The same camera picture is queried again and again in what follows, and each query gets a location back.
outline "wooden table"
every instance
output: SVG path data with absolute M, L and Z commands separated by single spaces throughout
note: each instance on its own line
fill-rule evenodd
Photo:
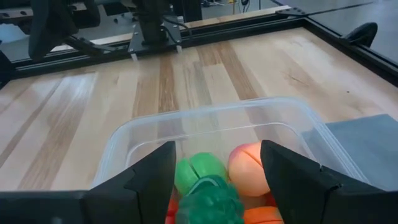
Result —
M 0 190 L 87 189 L 126 121 L 268 96 L 303 99 L 324 122 L 398 118 L 396 87 L 305 29 L 284 30 L 9 82 Z

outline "green toy vegetable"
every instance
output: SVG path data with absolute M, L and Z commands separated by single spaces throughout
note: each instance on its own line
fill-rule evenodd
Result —
M 243 204 L 236 189 L 218 175 L 199 179 L 184 196 L 176 224 L 243 224 Z
M 223 163 L 212 153 L 201 152 L 177 163 L 174 184 L 180 194 L 185 195 L 199 178 L 207 175 L 218 175 L 227 181 Z

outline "clear plastic bin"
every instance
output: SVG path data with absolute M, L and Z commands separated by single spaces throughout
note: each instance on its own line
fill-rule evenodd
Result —
M 177 160 L 198 152 L 212 152 L 226 165 L 236 146 L 262 139 L 368 182 L 305 103 L 293 98 L 261 98 L 145 116 L 127 122 L 108 141 L 93 187 L 170 140 L 176 142 Z

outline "toy peach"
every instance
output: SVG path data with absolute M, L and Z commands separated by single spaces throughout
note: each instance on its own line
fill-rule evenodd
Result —
M 272 206 L 251 208 L 243 213 L 244 224 L 283 224 L 278 208 Z
M 229 155 L 228 175 L 239 194 L 258 197 L 270 191 L 260 158 L 261 142 L 243 144 Z

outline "gray mat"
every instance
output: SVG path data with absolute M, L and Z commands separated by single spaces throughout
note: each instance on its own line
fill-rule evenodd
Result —
M 398 122 L 387 114 L 326 124 L 375 187 L 398 190 Z

